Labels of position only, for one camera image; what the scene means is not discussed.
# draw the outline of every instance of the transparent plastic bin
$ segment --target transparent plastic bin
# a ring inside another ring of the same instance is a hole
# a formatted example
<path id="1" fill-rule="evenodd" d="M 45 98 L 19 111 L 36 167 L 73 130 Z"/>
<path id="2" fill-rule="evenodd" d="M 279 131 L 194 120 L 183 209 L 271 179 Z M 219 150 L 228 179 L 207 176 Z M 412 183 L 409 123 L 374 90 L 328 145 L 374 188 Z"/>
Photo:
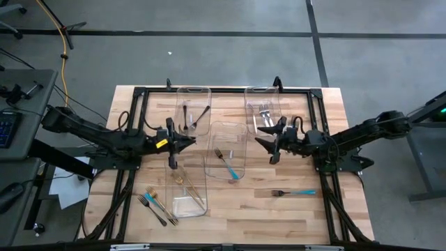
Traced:
<path id="1" fill-rule="evenodd" d="M 258 136 L 268 135 L 257 130 L 256 128 L 263 126 L 275 126 L 282 116 L 280 111 L 278 89 L 271 86 L 246 88 L 245 111 L 246 124 L 249 132 Z"/>
<path id="2" fill-rule="evenodd" d="M 177 218 L 206 214 L 208 195 L 203 156 L 181 154 L 176 156 L 176 162 L 178 163 L 177 170 L 169 167 L 169 161 L 164 163 L 166 168 L 166 209 Z M 178 176 L 182 178 L 184 186 L 177 183 L 176 177 Z"/>
<path id="3" fill-rule="evenodd" d="M 182 135 L 202 136 L 209 132 L 211 92 L 206 87 L 181 87 L 176 92 L 175 130 Z"/>
<path id="4" fill-rule="evenodd" d="M 247 126 L 241 123 L 216 121 L 210 125 L 205 168 L 207 175 L 228 180 L 239 180 L 245 175 L 247 132 Z M 216 148 L 233 172 L 217 157 Z"/>

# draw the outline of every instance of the keyboard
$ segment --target keyboard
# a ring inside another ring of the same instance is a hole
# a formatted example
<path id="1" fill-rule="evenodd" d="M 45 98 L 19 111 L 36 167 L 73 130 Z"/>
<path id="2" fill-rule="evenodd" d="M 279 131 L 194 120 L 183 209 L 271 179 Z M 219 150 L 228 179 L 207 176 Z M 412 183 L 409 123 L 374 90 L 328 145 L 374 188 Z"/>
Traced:
<path id="1" fill-rule="evenodd" d="M 19 112 L 0 112 L 0 149 L 9 148 L 21 118 Z"/>

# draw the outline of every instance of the concrete floor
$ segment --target concrete floor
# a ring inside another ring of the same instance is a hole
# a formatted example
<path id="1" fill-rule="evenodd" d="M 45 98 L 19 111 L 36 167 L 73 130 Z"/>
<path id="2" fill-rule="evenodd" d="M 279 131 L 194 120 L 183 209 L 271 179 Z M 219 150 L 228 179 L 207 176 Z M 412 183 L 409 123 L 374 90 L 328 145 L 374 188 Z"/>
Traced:
<path id="1" fill-rule="evenodd" d="M 11 13 L 2 21 L 19 28 L 53 29 L 34 1 L 11 1 L 15 2 L 28 13 Z M 87 21 L 85 29 L 310 32 L 305 0 L 47 3 L 66 24 Z M 446 32 L 442 0 L 313 0 L 313 5 L 319 32 Z M 279 75 L 287 86 L 321 86 L 311 38 L 75 36 L 73 41 L 66 69 L 70 95 L 105 116 L 116 85 L 164 84 L 167 77 L 191 85 L 269 85 Z M 28 35 L 17 41 L 0 35 L 0 47 L 37 68 L 60 68 L 58 36 Z M 390 109 L 409 112 L 444 91 L 445 47 L 446 40 L 321 39 L 328 83 L 341 88 L 351 126 Z M 0 64 L 25 67 L 1 55 Z M 53 95 L 50 103 L 61 105 L 62 99 Z M 100 122 L 94 114 L 73 107 L 86 119 Z M 54 146 L 84 144 L 44 130 L 38 138 Z M 446 200 L 408 202 L 409 194 L 424 192 L 425 187 L 407 141 L 380 140 L 366 145 L 361 154 L 376 163 L 364 172 L 376 240 L 445 249 Z M 69 211 L 60 211 L 57 204 L 46 208 L 39 217 L 47 233 L 37 239 L 24 234 L 16 245 L 73 239 L 81 205 Z"/>

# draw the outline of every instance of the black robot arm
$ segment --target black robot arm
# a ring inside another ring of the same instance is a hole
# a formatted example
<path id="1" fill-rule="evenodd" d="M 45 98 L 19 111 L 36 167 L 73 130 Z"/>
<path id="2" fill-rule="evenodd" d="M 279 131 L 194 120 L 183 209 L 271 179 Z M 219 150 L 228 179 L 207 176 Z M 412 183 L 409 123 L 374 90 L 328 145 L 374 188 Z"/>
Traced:
<path id="1" fill-rule="evenodd" d="M 148 136 L 139 129 L 122 130 L 127 121 L 119 128 L 109 130 L 82 119 L 67 107 L 48 106 L 47 109 L 48 111 L 41 122 L 44 129 L 57 133 L 69 132 L 96 143 L 123 160 L 130 160 L 141 155 L 169 152 L 169 164 L 174 165 L 171 166 L 172 168 L 176 168 L 174 154 L 180 153 L 195 143 L 195 138 L 175 132 L 174 122 L 171 118 L 166 119 L 167 129 L 158 128 L 156 136 Z"/>
<path id="2" fill-rule="evenodd" d="M 404 137 L 410 131 L 411 126 L 408 118 L 401 112 L 389 111 L 332 136 L 317 130 L 309 130 L 303 139 L 298 139 L 298 126 L 286 127 L 285 117 L 282 117 L 274 127 L 259 127 L 258 129 L 270 135 L 276 135 L 274 142 L 256 138 L 256 141 L 269 154 L 272 154 L 270 164 L 279 162 L 280 149 L 303 157 L 317 155 L 319 161 L 335 164 L 349 151 L 374 140 Z"/>

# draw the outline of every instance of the wooden table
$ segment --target wooden table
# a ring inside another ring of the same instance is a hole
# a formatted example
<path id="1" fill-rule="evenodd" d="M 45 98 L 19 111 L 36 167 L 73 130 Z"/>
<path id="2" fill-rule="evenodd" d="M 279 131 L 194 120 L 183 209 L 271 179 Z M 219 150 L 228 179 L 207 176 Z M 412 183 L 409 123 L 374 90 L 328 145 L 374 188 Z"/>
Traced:
<path id="1" fill-rule="evenodd" d="M 108 128 L 118 126 L 118 116 L 129 110 L 134 86 L 117 86 L 107 123 Z M 323 99 L 330 132 L 335 134 L 348 127 L 341 91 L 338 88 L 323 90 Z M 282 114 L 302 116 L 304 129 L 310 128 L 307 99 L 304 96 L 281 94 Z M 174 117 L 175 93 L 150 94 L 146 118 L 152 126 L 165 127 L 165 119 Z M 320 119 L 317 105 L 316 116 Z M 214 93 L 210 120 L 245 123 L 243 94 Z M 152 135 L 153 131 L 144 130 Z M 190 148 L 187 152 L 203 152 Z M 178 226 L 163 227 L 137 200 L 145 193 L 148 185 L 158 191 L 164 190 L 164 161 L 167 154 L 148 155 L 143 158 L 141 169 L 134 181 L 132 202 L 128 217 L 125 242 L 145 243 L 249 243 L 249 244 L 327 244 L 329 243 L 327 222 L 321 184 L 314 170 L 312 158 L 300 158 L 282 154 L 277 165 L 269 165 L 269 155 L 248 137 L 245 177 L 236 184 L 216 178 L 207 178 L 208 211 L 205 216 L 185 218 Z M 110 207 L 116 171 L 101 173 L 95 180 L 85 212 L 87 233 L 99 223 Z M 339 173 L 344 206 L 365 236 L 373 239 L 373 232 L 358 177 Z M 298 195 L 274 198 L 272 189 L 306 190 L 315 189 L 316 195 Z M 117 213 L 115 234 L 121 219 Z M 339 218 L 334 213 L 335 227 L 341 236 Z"/>

